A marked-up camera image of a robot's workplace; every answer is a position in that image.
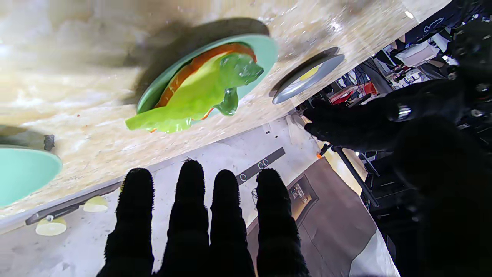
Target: person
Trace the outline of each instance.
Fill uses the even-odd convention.
[[[313,103],[304,112],[312,121],[305,129],[334,146],[393,152],[396,175],[422,198],[415,211],[423,223],[414,265],[418,276],[492,276],[492,162],[456,128],[459,86],[441,80],[431,84],[438,86],[419,85],[428,93],[414,94],[411,101],[397,92],[366,107],[342,110]],[[409,120],[392,121],[388,111],[394,103],[418,103],[414,107],[422,111]]]
[[[309,276],[284,183],[273,169],[263,169],[256,181],[258,275]],[[154,276],[255,276],[247,249],[236,177],[222,170],[215,178],[210,244],[204,195],[202,166],[197,161],[187,160],[176,185],[162,265]],[[105,265],[98,277],[153,274],[153,204],[154,185],[150,172],[142,168],[130,170],[120,193],[115,229],[107,238]]]

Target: kitchen counter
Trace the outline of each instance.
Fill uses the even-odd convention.
[[[53,135],[62,172],[10,206],[14,215],[284,116],[449,0],[21,0],[0,4],[0,135],[39,147]],[[217,39],[269,34],[278,62],[241,99],[174,134],[129,131],[146,87],[179,57]],[[282,104],[271,90],[333,47],[345,61]]]

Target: red object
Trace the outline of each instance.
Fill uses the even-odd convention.
[[[344,89],[340,90],[336,94],[330,97],[330,101],[332,102],[332,105],[337,105],[340,103],[343,103],[347,101],[352,94],[354,94],[357,90],[359,89],[359,86],[348,86],[345,87]],[[374,88],[374,85],[372,82],[367,82],[364,84],[363,91],[366,94],[377,94],[376,88]]]

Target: green plate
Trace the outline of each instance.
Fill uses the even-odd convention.
[[[0,145],[0,207],[48,184],[62,170],[62,160],[43,150]]]
[[[261,74],[261,76],[256,81],[250,83],[247,86],[242,86],[238,88],[239,99],[250,93],[253,88],[256,87],[263,80],[263,78],[265,78],[266,75],[268,75],[268,72],[277,62],[277,44],[275,43],[275,40],[267,35],[237,35],[227,37],[205,45],[202,48],[199,48],[194,52],[188,54],[187,56],[183,57],[182,59],[174,63],[171,67],[166,69],[166,71],[164,71],[161,75],[159,75],[159,77],[157,77],[154,82],[152,82],[152,84],[147,88],[145,93],[142,95],[140,101],[138,102],[137,114],[152,109],[159,101],[162,92],[166,88],[171,78],[184,65],[190,63],[194,57],[222,44],[232,42],[241,42],[251,47],[251,49],[253,49],[254,51],[254,54],[256,55],[257,64],[265,70],[265,72]],[[210,116],[213,116],[215,114],[220,114],[220,112],[217,109],[214,109],[210,113]]]

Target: small plate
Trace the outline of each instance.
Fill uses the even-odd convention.
[[[272,103],[282,103],[305,91],[312,85],[321,81],[326,75],[330,74],[344,59],[345,55],[328,56],[316,60],[302,69],[296,69],[298,72],[279,87]]]
[[[268,72],[272,69],[274,64],[277,62],[278,49],[275,40],[267,35],[237,35],[227,37],[215,42],[212,42],[208,45],[205,45],[192,53],[186,55],[176,63],[174,63],[171,67],[166,69],[159,77],[157,77],[152,84],[147,88],[143,96],[137,105],[137,114],[151,110],[155,104],[159,101],[162,92],[166,88],[167,84],[171,80],[171,78],[178,72],[181,67],[191,62],[193,58],[196,56],[213,49],[217,46],[232,43],[232,42],[241,42],[253,49],[254,54],[256,55],[257,64],[261,66],[265,72],[261,74],[261,76],[254,82],[250,83],[247,86],[238,87],[238,97],[239,99],[243,98],[246,94],[250,93],[253,88],[255,88],[262,80],[268,75]],[[210,116],[215,114],[220,114],[217,109],[213,109],[210,113]]]
[[[0,145],[0,207],[47,185],[62,171],[62,160],[43,150]]]

